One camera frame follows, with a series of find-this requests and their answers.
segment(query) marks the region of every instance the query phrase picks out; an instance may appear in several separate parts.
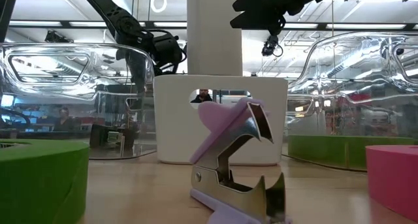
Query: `green block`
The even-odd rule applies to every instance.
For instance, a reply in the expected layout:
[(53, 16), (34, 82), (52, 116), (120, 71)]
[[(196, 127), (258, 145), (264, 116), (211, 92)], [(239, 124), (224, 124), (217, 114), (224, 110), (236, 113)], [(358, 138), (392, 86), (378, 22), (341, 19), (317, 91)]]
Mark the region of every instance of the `green block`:
[(13, 224), (74, 224), (84, 215), (88, 145), (0, 139), (0, 219)]
[(288, 154), (320, 165), (366, 170), (366, 146), (413, 143), (413, 138), (289, 135)]

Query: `purple staple remover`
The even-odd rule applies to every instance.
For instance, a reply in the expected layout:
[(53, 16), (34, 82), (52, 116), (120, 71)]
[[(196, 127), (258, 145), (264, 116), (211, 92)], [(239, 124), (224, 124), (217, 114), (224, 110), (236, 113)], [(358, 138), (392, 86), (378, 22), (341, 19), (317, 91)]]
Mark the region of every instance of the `purple staple remover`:
[(273, 142), (264, 103), (240, 99), (233, 107), (213, 102), (199, 105), (199, 117), (211, 134), (192, 155), (190, 195), (212, 209), (207, 224), (291, 224), (285, 215), (283, 174), (266, 189), (264, 176), (252, 188), (237, 184), (229, 157), (251, 138)]

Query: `man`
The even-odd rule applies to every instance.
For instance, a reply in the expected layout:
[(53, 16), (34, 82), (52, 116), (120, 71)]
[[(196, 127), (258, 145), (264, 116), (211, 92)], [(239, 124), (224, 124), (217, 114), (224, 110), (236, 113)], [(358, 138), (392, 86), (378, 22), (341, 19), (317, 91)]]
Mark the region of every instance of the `man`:
[(205, 101), (213, 101), (213, 100), (209, 96), (209, 90), (200, 89), (199, 94), (196, 96), (195, 100), (191, 101), (190, 103), (203, 103)]
[(59, 119), (55, 122), (54, 131), (72, 131), (74, 130), (74, 123), (70, 119), (70, 112), (67, 107), (59, 109)]

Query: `wooden surface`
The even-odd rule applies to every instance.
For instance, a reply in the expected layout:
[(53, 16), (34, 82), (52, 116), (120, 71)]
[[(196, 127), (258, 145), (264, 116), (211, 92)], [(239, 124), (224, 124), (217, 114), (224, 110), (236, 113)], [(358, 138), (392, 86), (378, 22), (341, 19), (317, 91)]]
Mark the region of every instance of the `wooden surface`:
[[(268, 185), (285, 175), (287, 215), (294, 224), (414, 223), (372, 201), (365, 173), (330, 170), (283, 157), (280, 167), (233, 167), (234, 179)], [(83, 224), (205, 224), (211, 211), (189, 196), (191, 166), (165, 165), (156, 154), (90, 162)]]

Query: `wooden table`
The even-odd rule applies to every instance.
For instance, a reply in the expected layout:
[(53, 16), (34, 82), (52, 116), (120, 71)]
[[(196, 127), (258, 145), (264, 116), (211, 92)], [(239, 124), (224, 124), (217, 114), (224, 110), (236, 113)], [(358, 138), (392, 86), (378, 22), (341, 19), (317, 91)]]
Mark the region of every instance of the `wooden table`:
[[(345, 172), (283, 157), (280, 167), (233, 167), (234, 179), (268, 185), (285, 174), (287, 214), (294, 224), (414, 223), (368, 197), (365, 173)], [(189, 196), (191, 166), (157, 162), (156, 154), (89, 165), (83, 224), (205, 224), (211, 211)]]

